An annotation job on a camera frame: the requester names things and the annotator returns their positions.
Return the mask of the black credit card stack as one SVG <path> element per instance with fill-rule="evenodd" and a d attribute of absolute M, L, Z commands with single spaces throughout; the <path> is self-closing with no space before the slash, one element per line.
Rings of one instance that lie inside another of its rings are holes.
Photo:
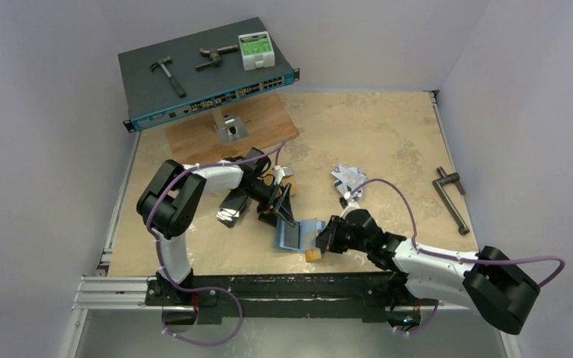
<path fill-rule="evenodd" d="M 219 206 L 217 220 L 228 228 L 232 228 L 248 205 L 248 195 L 240 189 L 231 190 Z"/>

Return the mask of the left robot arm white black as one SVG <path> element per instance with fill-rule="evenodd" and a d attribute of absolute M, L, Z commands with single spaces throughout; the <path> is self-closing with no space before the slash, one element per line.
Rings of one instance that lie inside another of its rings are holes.
<path fill-rule="evenodd" d="M 245 156 L 227 157 L 218 163 L 184 166 L 166 160 L 157 170 L 137 202 L 137 212 L 154 236 L 158 273 L 167 280 L 163 294 L 173 304 L 185 304 L 192 297 L 185 235 L 203 195 L 229 191 L 217 212 L 217 219 L 228 227 L 238 221 L 249 201 L 257 202 L 262 222 L 298 226 L 290 205 L 291 184 L 281 182 L 281 173 L 265 181 L 263 175 L 270 163 L 268 154 L 252 148 Z"/>

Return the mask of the blue card holder wallet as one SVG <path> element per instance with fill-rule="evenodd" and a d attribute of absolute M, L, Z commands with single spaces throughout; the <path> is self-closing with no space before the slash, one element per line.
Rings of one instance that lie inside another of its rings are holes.
<path fill-rule="evenodd" d="M 323 231 L 326 223 L 317 219 L 296 221 L 291 226 L 278 219 L 275 231 L 275 247 L 283 250 L 304 253 L 316 247 L 316 237 Z"/>

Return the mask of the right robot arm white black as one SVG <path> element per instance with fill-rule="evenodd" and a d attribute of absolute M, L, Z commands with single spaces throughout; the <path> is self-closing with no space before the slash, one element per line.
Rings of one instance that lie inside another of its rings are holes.
<path fill-rule="evenodd" d="M 540 293 L 539 284 L 497 248 L 485 246 L 477 254 L 438 249 L 431 256 L 383 230 L 364 209 L 331 216 L 315 245 L 323 254 L 363 252 L 376 267 L 401 274 L 389 283 L 400 304 L 421 298 L 468 307 L 511 335 L 521 333 Z"/>

